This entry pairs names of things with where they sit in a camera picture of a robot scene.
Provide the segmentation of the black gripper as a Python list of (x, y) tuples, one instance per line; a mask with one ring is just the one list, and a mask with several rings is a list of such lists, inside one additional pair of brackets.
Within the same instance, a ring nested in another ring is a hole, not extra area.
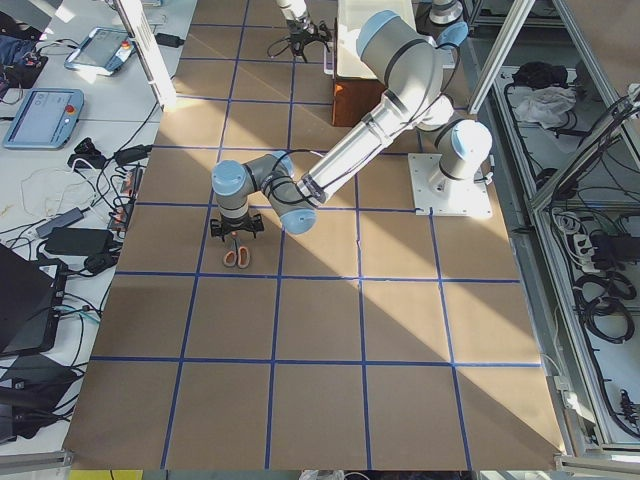
[(318, 29), (316, 27), (307, 29), (294, 29), (289, 33), (289, 49), (296, 59), (308, 62), (305, 55), (305, 48), (308, 44), (319, 41)]
[(212, 218), (209, 221), (210, 234), (213, 238), (219, 237), (222, 240), (232, 233), (246, 231), (256, 238), (259, 232), (264, 231), (264, 224), (261, 214), (244, 214), (241, 217), (230, 218), (222, 215), (220, 218)]

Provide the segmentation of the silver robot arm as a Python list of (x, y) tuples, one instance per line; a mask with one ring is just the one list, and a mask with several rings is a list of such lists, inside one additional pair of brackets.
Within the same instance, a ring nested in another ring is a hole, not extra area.
[(443, 94), (443, 62), (437, 49), (391, 10), (364, 23), (356, 49), (385, 87), (378, 105), (300, 179), (293, 177), (293, 164), (283, 151), (247, 163), (216, 165), (211, 177), (219, 215), (210, 221), (212, 237), (263, 231), (261, 216), (249, 213), (248, 198), (257, 192), (287, 233), (307, 232), (316, 222), (317, 207), (401, 133), (414, 128), (429, 135), (439, 154), (427, 165), (429, 209), (438, 215), (489, 214), (478, 173), (492, 146), (491, 133), (455, 112)]
[(308, 12), (304, 0), (276, 0), (288, 29), (288, 35), (282, 39), (296, 58), (307, 62), (305, 48), (314, 42), (326, 42), (325, 31), (316, 24)]

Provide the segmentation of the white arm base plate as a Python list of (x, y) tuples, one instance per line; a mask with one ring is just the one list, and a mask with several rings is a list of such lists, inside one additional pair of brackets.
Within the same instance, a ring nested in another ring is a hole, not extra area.
[(442, 67), (445, 70), (452, 70), (456, 63), (456, 50), (454, 47), (444, 46), (439, 48), (436, 40), (430, 35), (423, 35), (423, 38), (436, 49), (436, 54), (441, 59)]
[(482, 168), (467, 180), (447, 178), (439, 168), (440, 154), (408, 155), (417, 215), (487, 219), (493, 215)]

